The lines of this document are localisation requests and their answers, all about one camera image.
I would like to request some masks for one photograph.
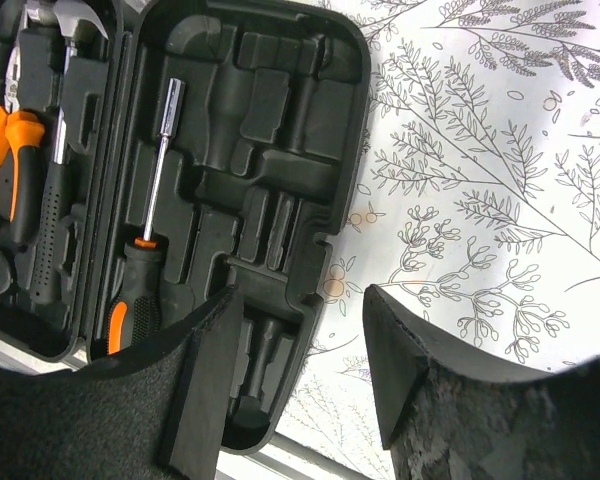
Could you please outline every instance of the white surface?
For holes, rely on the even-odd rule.
[[[600,280],[573,287],[600,276],[600,0],[319,3],[369,41],[373,110],[314,355],[278,430],[392,478],[362,335],[369,284],[513,362],[600,355]]]

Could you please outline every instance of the orange plier handle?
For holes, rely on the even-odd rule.
[[[13,195],[10,233],[17,243],[27,243],[40,223],[40,204],[44,189],[44,165],[40,142],[44,125],[33,113],[9,114],[0,106],[0,167],[9,150],[13,155]]]

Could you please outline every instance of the hammer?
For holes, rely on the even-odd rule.
[[[28,0],[27,14],[30,20],[45,26],[59,26],[67,43],[64,72],[69,69],[72,57],[78,55],[78,44],[90,42],[96,31],[104,38],[107,32],[96,12],[81,0]],[[59,221],[71,208],[71,171],[67,158],[67,124],[62,106],[42,199],[40,231],[36,246],[31,300],[40,305],[53,303],[60,297],[60,274],[53,264],[56,229]]]

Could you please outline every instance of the black plastic tool case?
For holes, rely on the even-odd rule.
[[[186,91],[154,225],[166,250],[162,327],[240,286],[243,336],[223,445],[252,452],[273,433],[316,329],[325,239],[344,225],[359,160],[366,44],[346,18],[281,1],[158,0],[140,14],[124,2],[87,3],[109,41],[81,49],[64,79],[58,30],[22,33],[21,108],[45,122],[48,161],[61,102],[75,198],[57,231],[55,304],[36,305],[27,292],[35,243],[17,247],[8,224],[0,229],[11,265],[0,271],[0,338],[48,361],[80,346],[92,360],[106,355],[123,248],[141,233],[165,89],[179,78]],[[7,10],[0,103],[15,35]],[[12,175],[7,161],[5,217]]]

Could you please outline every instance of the orange berry drawing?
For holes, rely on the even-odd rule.
[[[367,211],[355,212],[349,215],[347,225],[351,225],[356,232],[362,233],[361,227],[364,224],[373,225],[380,217],[384,217],[385,215],[386,213],[376,212],[371,202],[369,202]]]
[[[341,258],[339,262],[329,267],[327,278],[322,284],[322,289],[327,298],[325,303],[327,305],[337,303],[343,317],[347,316],[347,299],[350,299],[353,294],[364,293],[358,285],[346,278],[355,263],[356,257],[351,257],[349,261]]]

